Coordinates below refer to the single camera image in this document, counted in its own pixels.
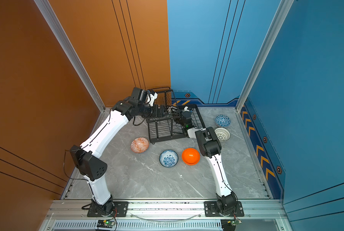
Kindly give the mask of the red patterned ceramic bowl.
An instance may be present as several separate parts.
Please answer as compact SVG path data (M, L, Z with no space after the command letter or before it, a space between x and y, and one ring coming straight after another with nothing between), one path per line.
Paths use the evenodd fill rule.
M148 149L148 147L149 141L144 137L136 138L130 145L131 150L137 154L144 153Z

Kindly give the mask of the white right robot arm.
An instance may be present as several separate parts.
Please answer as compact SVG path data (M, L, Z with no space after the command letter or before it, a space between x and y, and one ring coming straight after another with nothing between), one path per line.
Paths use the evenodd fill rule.
M231 189L222 163L222 145L212 127L204 127L204 121L196 105L180 106L180 121L188 138L196 139L201 155L208 161L216 189L218 213L234 216L239 208L237 195Z

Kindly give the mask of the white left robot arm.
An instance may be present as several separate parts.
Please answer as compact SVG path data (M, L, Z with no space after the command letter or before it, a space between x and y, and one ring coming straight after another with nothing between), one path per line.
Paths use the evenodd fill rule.
M75 167L87 182L92 202L90 208L94 209L100 216L113 216L115 205L105 180L107 164L103 162L102 156L105 148L115 135L128 122L140 116L144 119L153 115L154 102L158 94L154 90L143 90L135 87L131 96L118 101L110 109L109 116L100 127L80 146L72 146L69 150Z

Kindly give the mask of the orange plastic bowl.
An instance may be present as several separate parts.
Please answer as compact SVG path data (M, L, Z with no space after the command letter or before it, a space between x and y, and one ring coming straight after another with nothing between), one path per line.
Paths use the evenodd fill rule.
M200 153L194 148L187 148L182 152L182 160L187 165L196 165L200 161Z

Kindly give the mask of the dark blue patterned bowl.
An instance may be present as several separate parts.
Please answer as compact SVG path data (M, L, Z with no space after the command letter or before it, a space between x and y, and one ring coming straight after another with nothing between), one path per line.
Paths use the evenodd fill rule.
M218 127L225 128L231 124L231 119L226 115L218 115L215 118L215 123Z

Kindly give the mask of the white lattice patterned bowl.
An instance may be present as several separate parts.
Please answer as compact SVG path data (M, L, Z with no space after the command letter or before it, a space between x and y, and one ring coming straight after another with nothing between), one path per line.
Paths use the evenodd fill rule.
M214 130L219 141L227 141L230 139L230 132L226 128L216 128Z

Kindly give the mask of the circuit board right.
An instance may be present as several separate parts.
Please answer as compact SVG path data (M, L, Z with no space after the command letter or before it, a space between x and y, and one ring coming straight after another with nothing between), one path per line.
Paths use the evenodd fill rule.
M240 219L221 219L221 227L223 231L235 231L238 224L241 224Z

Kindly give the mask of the green circuit board left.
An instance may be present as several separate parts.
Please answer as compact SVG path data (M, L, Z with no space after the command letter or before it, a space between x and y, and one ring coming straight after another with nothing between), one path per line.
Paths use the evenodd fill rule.
M115 231L117 229L117 223L114 220L103 219L98 220L96 224L97 231Z

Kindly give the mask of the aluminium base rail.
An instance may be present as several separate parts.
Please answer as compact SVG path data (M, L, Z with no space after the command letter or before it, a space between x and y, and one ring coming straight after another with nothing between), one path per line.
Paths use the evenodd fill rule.
M116 231L222 231L221 219L240 219L235 231L290 231L278 200L240 199L234 216L221 217L208 199L115 200L114 215L90 214L89 200L57 200L41 231L96 231L98 220L117 223Z

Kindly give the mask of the aluminium corner post right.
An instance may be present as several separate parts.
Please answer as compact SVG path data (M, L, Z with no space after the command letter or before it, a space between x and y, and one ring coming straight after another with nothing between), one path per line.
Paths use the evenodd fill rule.
M255 59L255 62L252 66L252 69L249 73L249 76L245 82L245 85L242 89L242 92L240 94L240 97L238 99L238 102L236 104L236 111L239 113L244 106L244 103L246 102L256 80L257 77L262 69L262 66L264 65L267 56L269 52L271 51L271 48L278 36L278 33L280 32L283 23L285 22L285 19L294 3L294 0L281 0L278 6L278 9L274 15L274 18L270 24L270 27L267 31L267 34L263 40L263 43L261 45L261 48L258 52L258 55Z

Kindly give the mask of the aluminium corner post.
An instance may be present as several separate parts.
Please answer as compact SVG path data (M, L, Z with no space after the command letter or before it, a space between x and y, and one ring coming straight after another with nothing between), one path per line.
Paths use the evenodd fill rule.
M263 43L261 45L261 48L258 52L258 55L255 59L255 62L252 66L252 69L249 73L249 76L245 82L245 85L242 89L242 92L240 94L240 97L238 99L238 102L236 104L236 111L239 113L244 106L244 103L246 102L256 80L257 77L262 69L262 66L264 65L267 56L269 52L271 51L271 48L278 36L278 33L280 32L283 23L285 22L285 19L294 3L294 0L281 0L278 6L278 9L274 15L274 18L270 24L270 27L267 31L267 34L263 40Z
M72 45L69 37L67 36L63 26L61 25L58 17L56 16L51 4L47 0L34 0L36 6L65 52L69 59L72 67L75 69L79 78L81 79L86 90L90 94L94 103L96 104L99 111L103 112L106 109L104 102L101 99L95 85L93 84L88 72L86 71L80 57L78 56L74 46Z

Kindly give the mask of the aluminium corner post left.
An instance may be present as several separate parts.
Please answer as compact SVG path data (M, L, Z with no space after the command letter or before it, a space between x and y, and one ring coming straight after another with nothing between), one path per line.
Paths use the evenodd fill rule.
M81 79L86 90L90 94L94 103L96 104L99 111L103 112L106 109L104 102L101 99L95 85L93 84L88 72L86 71L80 57L78 56L74 46L72 45L69 37L67 36L63 26L61 25L58 17L56 16L51 4L47 0L34 0L36 6L65 52L69 59L72 67L75 69L79 78Z

